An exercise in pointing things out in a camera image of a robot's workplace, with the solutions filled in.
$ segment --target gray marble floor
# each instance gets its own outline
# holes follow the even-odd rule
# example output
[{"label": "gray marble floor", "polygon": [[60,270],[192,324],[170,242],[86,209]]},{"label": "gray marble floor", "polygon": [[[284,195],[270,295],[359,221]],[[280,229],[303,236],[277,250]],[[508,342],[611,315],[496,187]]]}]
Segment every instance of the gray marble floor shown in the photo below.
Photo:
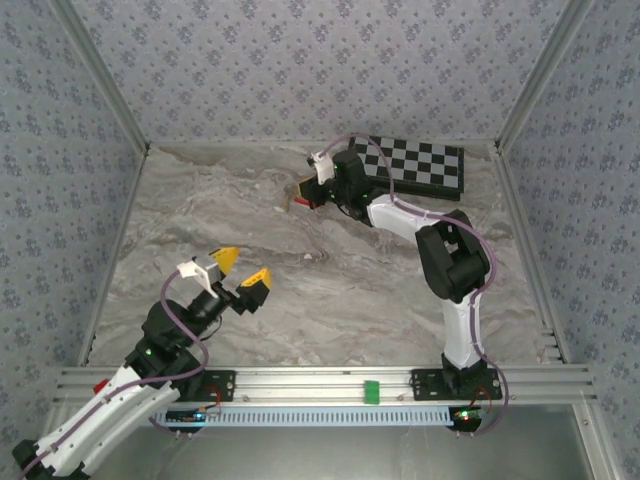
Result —
[{"label": "gray marble floor", "polygon": [[[207,343],[211,364],[436,364],[444,345],[440,301],[415,247],[343,216],[311,211],[287,193],[310,173],[308,146],[152,148],[99,321],[91,365],[116,365],[141,336],[160,286],[178,263],[219,246],[242,248],[228,286],[263,266],[273,290],[255,315],[226,313]],[[515,246],[492,163],[467,154],[461,202],[403,196],[431,210],[461,208],[489,240],[498,278],[481,304],[487,353],[544,361],[542,324]],[[188,304],[199,288],[176,280]]]}]

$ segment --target purple cable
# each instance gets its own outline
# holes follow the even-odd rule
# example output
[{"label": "purple cable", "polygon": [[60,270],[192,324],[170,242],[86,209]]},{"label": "purple cable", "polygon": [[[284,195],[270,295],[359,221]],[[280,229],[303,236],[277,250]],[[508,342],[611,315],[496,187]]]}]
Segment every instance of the purple cable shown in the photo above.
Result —
[{"label": "purple cable", "polygon": [[[115,397],[119,393],[123,392],[124,390],[127,390],[128,388],[135,387],[136,385],[146,385],[149,383],[156,383],[156,382],[170,382],[175,380],[184,380],[185,378],[189,378],[189,377],[192,377],[193,375],[200,373],[202,370],[205,369],[205,367],[207,366],[207,363],[209,363],[209,350],[207,349],[206,345],[202,343],[200,339],[196,337],[193,334],[193,332],[191,332],[191,330],[189,330],[189,328],[187,328],[187,326],[180,321],[180,319],[171,311],[171,309],[169,308],[169,305],[167,304],[167,290],[169,289],[169,285],[179,275],[180,275],[180,272],[176,270],[171,275],[169,275],[169,278],[167,278],[167,280],[162,285],[162,289],[160,290],[160,304],[162,305],[162,308],[164,308],[167,316],[173,321],[173,323],[175,323],[176,326],[180,330],[182,330],[184,334],[187,337],[189,337],[193,341],[193,343],[195,343],[200,348],[200,350],[202,350],[202,353],[204,355],[202,363],[198,365],[196,368],[189,370],[188,372],[180,373],[177,375],[165,375],[162,377],[142,378],[140,380],[135,380],[133,382],[125,383],[124,385],[116,388],[113,392],[110,392],[107,395],[105,395],[104,397],[105,402],[108,403],[113,397]],[[80,420],[78,420],[64,434],[62,434],[58,440],[51,443],[51,445],[47,450],[45,450],[36,458],[34,458],[31,461],[31,463],[29,463],[20,472],[17,480],[23,480],[24,478],[26,478],[27,473],[29,473],[33,467],[35,467],[40,461],[42,461],[43,458],[49,455],[51,450],[54,450],[54,451],[57,450],[60,447],[60,445],[62,445],[62,443],[64,443],[71,435],[73,435],[73,433],[76,430],[78,430],[78,428],[80,428],[103,405],[104,403],[99,402],[99,403],[96,403],[93,407],[91,407],[89,411],[87,411],[87,413],[85,413],[82,416],[82,418],[80,418]]]},{"label": "purple cable", "polygon": [[331,142],[327,148],[325,148],[322,153],[320,154],[321,156],[326,155],[329,150],[331,150],[333,147],[335,147],[338,143],[343,142],[345,140],[349,140],[352,137],[360,137],[360,138],[364,138],[367,140],[367,142],[369,142],[369,144],[373,145],[374,147],[376,147],[376,149],[378,150],[378,153],[380,154],[380,158],[382,158],[382,161],[384,162],[384,166],[387,169],[387,173],[389,174],[389,198],[391,198],[391,201],[393,202],[393,204],[398,207],[400,210],[403,210],[407,213],[410,213],[412,215],[418,216],[420,218],[424,218],[426,216],[426,218],[431,218],[433,220],[439,220],[442,222],[446,222],[446,223],[450,223],[452,225],[455,225],[459,228],[462,228],[463,230],[466,230],[467,232],[469,232],[471,235],[473,235],[475,238],[478,239],[478,241],[480,242],[480,244],[482,245],[482,247],[485,249],[485,251],[487,252],[488,256],[489,256],[489,263],[491,265],[491,270],[489,272],[489,278],[487,279],[487,281],[485,282],[485,284],[480,287],[478,290],[476,290],[470,298],[470,315],[469,315],[469,321],[470,321],[470,330],[471,330],[471,342],[473,345],[474,350],[476,351],[476,353],[478,354],[478,356],[484,360],[485,362],[487,362],[488,365],[490,365],[491,367],[493,367],[496,372],[498,373],[498,376],[500,377],[500,379],[502,380],[502,384],[504,385],[504,403],[502,406],[502,410],[500,410],[500,413],[498,414],[498,416],[494,419],[493,422],[491,422],[491,424],[488,427],[483,428],[482,430],[480,430],[479,432],[475,432],[473,434],[464,434],[464,435],[468,435],[468,436],[473,436],[473,435],[483,435],[485,433],[490,432],[491,430],[493,430],[504,418],[504,416],[507,414],[507,410],[509,408],[509,384],[507,383],[507,377],[505,376],[504,372],[502,371],[502,369],[500,367],[498,367],[498,365],[491,360],[489,357],[487,357],[487,355],[480,350],[480,347],[478,346],[478,332],[476,332],[476,325],[475,325],[475,319],[476,319],[476,306],[475,306],[475,302],[476,299],[478,298],[478,296],[484,292],[485,290],[487,290],[491,284],[493,283],[493,281],[496,278],[496,274],[497,274],[497,270],[498,270],[498,259],[496,258],[496,255],[493,251],[493,249],[491,248],[491,245],[489,245],[489,243],[484,239],[484,237],[482,237],[482,235],[480,235],[476,230],[474,230],[472,227],[470,227],[469,225],[467,225],[466,223],[463,223],[459,220],[456,220],[455,218],[449,218],[449,217],[445,217],[443,215],[436,215],[434,213],[426,213],[424,210],[418,210],[415,208],[411,208],[408,205],[404,205],[400,202],[396,202],[396,196],[394,193],[394,188],[393,188],[393,175],[391,173],[391,164],[389,163],[389,159],[387,158],[387,156],[384,154],[384,152],[382,151],[382,148],[380,147],[380,145],[378,145],[376,142],[373,141],[373,139],[365,134],[365,133],[349,133],[347,135],[343,135],[339,138],[337,138],[336,140],[334,140],[333,142]]}]

